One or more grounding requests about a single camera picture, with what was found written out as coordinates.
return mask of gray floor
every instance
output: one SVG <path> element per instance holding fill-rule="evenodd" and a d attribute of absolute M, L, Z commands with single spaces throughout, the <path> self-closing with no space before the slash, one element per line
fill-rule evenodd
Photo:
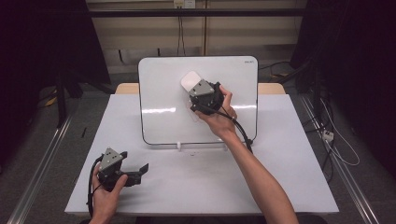
<path fill-rule="evenodd" d="M 274 67 L 273 73 L 288 73 L 286 66 Z M 134 74 L 112 75 L 113 87 L 121 82 L 133 82 Z M 260 81 L 270 79 L 269 69 L 260 71 Z M 108 102 L 108 95 L 91 87 L 83 86 L 84 95 L 81 99 L 67 99 L 69 106 L 77 105 L 77 112 L 71 120 L 64 140 L 54 156 L 49 171 L 46 173 L 39 192 L 25 219 L 25 223 L 79 223 L 84 217 L 67 215 L 64 209 L 68 198 L 74 188 L 76 178 L 85 161 L 91 143 L 100 124 Z M 285 85 L 286 92 L 290 95 L 301 122 L 309 120 L 306 111 L 296 93 L 293 83 Z M 29 133 L 21 141 L 17 153 L 9 163 L 4 164 L 3 173 L 0 174 L 0 223 L 7 223 L 19 198 L 25 191 L 27 184 L 34 174 L 35 168 L 40 163 L 57 125 L 56 105 L 38 106 L 35 117 L 28 127 Z M 375 210 L 380 223 L 396 223 L 396 182 L 387 171 L 372 156 L 364 141 L 351 131 L 348 121 L 337 108 L 336 102 L 332 103 L 335 113 L 335 125 L 349 143 L 357 150 L 361 157 L 361 164 L 349 167 L 350 172 L 360 185 L 363 193 L 368 198 Z M 325 150 L 319 141 L 317 133 L 308 133 L 308 140 L 314 149 L 318 162 L 325 158 Z M 335 136 L 335 144 L 348 161 L 355 160 L 348 146 L 339 136 Z M 331 172 L 328 164 L 325 168 L 326 175 Z M 329 223 L 364 223 L 360 212 L 356 208 L 350 194 L 345 187 L 340 175 L 334 169 L 334 176 L 329 184 L 332 194 L 340 208 L 340 213 L 321 215 Z M 155 218 L 152 223 L 255 223 L 255 217 L 240 218 Z M 112 223 L 134 223 L 133 217 L 116 217 Z"/>

